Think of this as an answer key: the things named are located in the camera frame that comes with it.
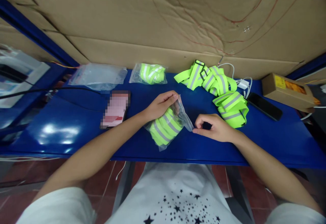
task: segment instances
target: tiled floor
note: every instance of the tiled floor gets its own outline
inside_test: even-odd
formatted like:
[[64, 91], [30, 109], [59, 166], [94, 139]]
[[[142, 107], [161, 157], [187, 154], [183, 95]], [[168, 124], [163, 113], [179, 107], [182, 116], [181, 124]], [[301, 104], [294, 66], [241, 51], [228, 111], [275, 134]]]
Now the tiled floor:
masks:
[[[44, 181], [59, 168], [65, 159], [50, 161], [28, 161], [15, 163], [1, 182], [26, 180], [29, 183]], [[96, 224], [103, 224], [112, 214], [115, 194], [121, 178], [116, 179], [124, 166], [124, 161], [109, 161], [97, 174], [91, 177], [85, 185], [93, 208], [97, 212]], [[132, 180], [132, 187], [139, 180], [145, 167], [145, 162], [137, 162]], [[256, 224], [263, 224], [270, 212], [277, 206], [272, 194], [258, 179], [250, 167], [239, 167], [245, 185]], [[212, 166], [213, 174], [224, 197], [232, 197], [233, 193], [224, 166]], [[30, 204], [37, 191], [0, 198], [1, 224], [14, 224], [23, 210]]]

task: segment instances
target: plastic bag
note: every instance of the plastic bag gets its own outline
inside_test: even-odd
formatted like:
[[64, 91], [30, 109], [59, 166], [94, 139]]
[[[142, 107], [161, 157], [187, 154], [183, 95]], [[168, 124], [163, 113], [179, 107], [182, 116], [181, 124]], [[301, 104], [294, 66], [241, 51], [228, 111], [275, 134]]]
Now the plastic bag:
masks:
[[167, 148], [183, 127], [186, 127], [190, 132], [194, 129], [193, 124], [184, 111], [180, 96], [163, 116], [145, 125], [146, 130], [150, 132], [160, 151]]
[[107, 64], [80, 65], [70, 78], [69, 85], [85, 85], [93, 90], [112, 90], [117, 84], [123, 84], [127, 68]]
[[167, 84], [165, 70], [166, 67], [159, 64], [136, 64], [131, 72], [129, 83]]

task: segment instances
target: yellow label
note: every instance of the yellow label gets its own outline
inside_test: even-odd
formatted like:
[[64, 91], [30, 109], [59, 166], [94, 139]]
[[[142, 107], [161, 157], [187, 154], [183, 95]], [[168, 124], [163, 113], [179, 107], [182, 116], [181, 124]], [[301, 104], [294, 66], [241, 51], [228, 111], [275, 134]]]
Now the yellow label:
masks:
[[276, 85], [276, 87], [286, 89], [285, 80], [277, 75], [275, 75], [275, 85]]

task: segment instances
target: person's left hand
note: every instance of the person's left hand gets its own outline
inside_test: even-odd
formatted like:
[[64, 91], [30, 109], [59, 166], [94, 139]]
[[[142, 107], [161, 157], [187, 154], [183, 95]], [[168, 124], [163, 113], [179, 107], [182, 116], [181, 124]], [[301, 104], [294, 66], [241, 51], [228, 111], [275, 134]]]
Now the person's left hand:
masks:
[[157, 119], [166, 112], [178, 97], [178, 93], [173, 90], [159, 94], [142, 113], [148, 121]]

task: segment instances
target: black cable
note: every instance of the black cable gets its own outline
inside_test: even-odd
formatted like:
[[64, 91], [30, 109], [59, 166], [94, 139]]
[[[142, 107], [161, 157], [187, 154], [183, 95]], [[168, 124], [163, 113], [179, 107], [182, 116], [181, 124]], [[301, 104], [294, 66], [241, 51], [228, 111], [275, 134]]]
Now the black cable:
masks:
[[[32, 84], [32, 83], [30, 83], [30, 82], [28, 82], [26, 80], [23, 80], [23, 79], [20, 79], [20, 80], [23, 81], [23, 82], [26, 82], [26, 83], [30, 84], [31, 86], [37, 87], [36, 85], [34, 85], [34, 84]], [[82, 88], [82, 87], [60, 87], [60, 88], [53, 88], [53, 89], [34, 89], [34, 90], [21, 91], [21, 92], [13, 93], [13, 94], [10, 94], [10, 95], [0, 96], [0, 99], [15, 97], [15, 96], [19, 96], [19, 95], [23, 95], [23, 94], [27, 94], [27, 93], [32, 93], [32, 92], [51, 91], [51, 90], [69, 90], [69, 89], [87, 90], [87, 91], [91, 91], [91, 92], [94, 92], [96, 94], [101, 95], [100, 92], [97, 92], [97, 91], [94, 91], [94, 90], [91, 90], [91, 89], [87, 89], [87, 88]], [[61, 96], [59, 96], [57, 94], [55, 94], [55, 95], [58, 96], [58, 97], [60, 97], [61, 99], [65, 100], [65, 101], [71, 103], [71, 104], [74, 104], [74, 105], [78, 106], [78, 107], [81, 107], [81, 108], [84, 108], [84, 109], [87, 109], [87, 110], [90, 110], [90, 111], [102, 112], [101, 110], [93, 110], [93, 109], [89, 109], [89, 108], [83, 107], [83, 106], [78, 105], [78, 104], [76, 104], [74, 102], [71, 102], [71, 101], [69, 101], [69, 100], [67, 100], [67, 99], [65, 99], [65, 98], [63, 98], [63, 97], [61, 97]]]

